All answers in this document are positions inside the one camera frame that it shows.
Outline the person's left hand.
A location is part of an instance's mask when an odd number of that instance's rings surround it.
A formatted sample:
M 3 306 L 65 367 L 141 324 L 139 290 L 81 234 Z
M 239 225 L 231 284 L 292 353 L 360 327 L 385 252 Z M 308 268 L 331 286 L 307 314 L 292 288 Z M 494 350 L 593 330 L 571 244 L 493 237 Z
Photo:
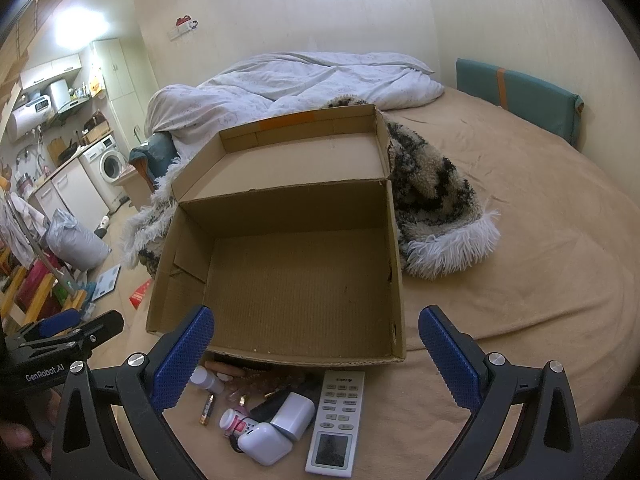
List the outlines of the person's left hand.
M 22 412 L 25 403 L 17 396 L 5 396 L 1 399 L 1 440 L 11 451 L 27 450 L 34 445 L 35 437 L 28 425 L 26 415 Z M 53 436 L 53 428 L 58 419 L 61 396 L 55 389 L 47 393 L 36 393 L 28 399 L 29 415 L 35 417 L 38 436 L 43 438 L 40 430 L 46 428 L 46 434 Z

